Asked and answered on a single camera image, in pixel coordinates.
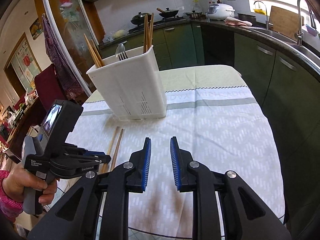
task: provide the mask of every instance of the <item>white tablecloth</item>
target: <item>white tablecloth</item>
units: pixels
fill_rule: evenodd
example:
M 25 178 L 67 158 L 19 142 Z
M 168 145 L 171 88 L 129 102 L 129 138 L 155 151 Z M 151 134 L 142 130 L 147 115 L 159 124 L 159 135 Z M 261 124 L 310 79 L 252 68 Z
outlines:
M 226 75 L 228 82 L 221 86 Z M 188 86 L 180 89 L 183 82 L 177 82 L 176 90 L 168 90 L 175 84 L 170 82 L 166 86 L 165 77 L 182 78 L 188 81 Z M 192 194 L 179 193 L 173 179 L 170 157 L 173 136 L 181 149 L 190 151 L 194 160 L 210 170 L 236 171 L 276 216 L 282 217 L 283 184 L 272 131 L 239 74 L 227 66 L 205 66 L 167 71 L 162 79 L 167 91 L 165 118 L 119 121 L 95 95 L 96 100 L 84 104 L 84 113 L 67 139 L 79 147 L 106 152 L 115 127 L 124 128 L 116 160 L 119 165 L 143 148 L 145 137 L 151 138 L 148 186 L 143 194 L 129 195 L 129 227 L 162 236 L 192 236 Z M 59 188 L 65 191 L 71 184 L 62 180 Z M 62 194 L 57 194 L 55 201 Z

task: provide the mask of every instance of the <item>faucet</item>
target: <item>faucet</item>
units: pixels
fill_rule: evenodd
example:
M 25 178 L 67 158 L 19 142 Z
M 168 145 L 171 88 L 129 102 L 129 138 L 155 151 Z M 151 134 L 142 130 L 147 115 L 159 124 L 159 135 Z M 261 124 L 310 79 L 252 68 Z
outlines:
M 268 13 L 267 13 L 267 7 L 266 7 L 266 25 L 267 25 L 267 30 L 269 30 L 269 21 L 268 21 Z
M 302 46 L 303 32 L 302 32 L 302 20 L 301 20 L 300 3 L 301 3 L 301 0 L 298 0 L 299 32 L 295 33 L 294 36 L 297 39 L 297 44 L 299 46 Z M 311 27 L 316 29 L 315 19 L 313 18 L 312 11 L 311 11 L 311 8 L 310 8 L 309 5 L 308 5 L 308 9 L 309 9 L 309 13 L 310 13 L 310 22 L 311 22 L 310 24 L 311 24 Z

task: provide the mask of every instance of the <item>rice cooker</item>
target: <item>rice cooker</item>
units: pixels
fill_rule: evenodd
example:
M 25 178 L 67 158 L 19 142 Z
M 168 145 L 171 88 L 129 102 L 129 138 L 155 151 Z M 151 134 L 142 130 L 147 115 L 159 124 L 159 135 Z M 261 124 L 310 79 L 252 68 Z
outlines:
M 235 10 L 231 5 L 217 3 L 209 7 L 207 15 L 211 20 L 223 21 L 229 16 L 233 17 L 235 14 L 234 12 Z

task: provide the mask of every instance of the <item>hand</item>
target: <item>hand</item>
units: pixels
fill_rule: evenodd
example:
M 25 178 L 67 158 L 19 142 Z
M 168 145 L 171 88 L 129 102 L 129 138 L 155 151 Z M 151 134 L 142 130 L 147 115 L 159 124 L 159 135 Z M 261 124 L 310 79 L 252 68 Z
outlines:
M 39 197 L 39 203 L 48 205 L 52 202 L 54 194 L 57 192 L 57 180 L 54 179 L 48 185 L 44 180 L 24 169 L 22 163 L 19 163 L 10 172 L 9 176 L 3 179 L 2 187 L 6 195 L 17 202 L 23 202 L 24 187 L 43 190 L 43 195 Z

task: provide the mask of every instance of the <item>white plastic container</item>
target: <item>white plastic container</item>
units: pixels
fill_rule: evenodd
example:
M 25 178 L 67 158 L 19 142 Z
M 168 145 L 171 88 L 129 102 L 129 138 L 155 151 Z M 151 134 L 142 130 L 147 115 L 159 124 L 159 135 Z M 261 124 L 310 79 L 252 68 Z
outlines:
M 207 15 L 211 20 L 223 21 L 227 17 L 233 17 L 234 14 L 235 10 L 231 5 L 217 3 L 209 7 Z
M 167 98 L 153 46 L 146 53 L 139 47 L 126 54 L 121 61 L 115 55 L 105 58 L 105 66 L 93 65 L 87 75 L 120 120 L 165 117 Z

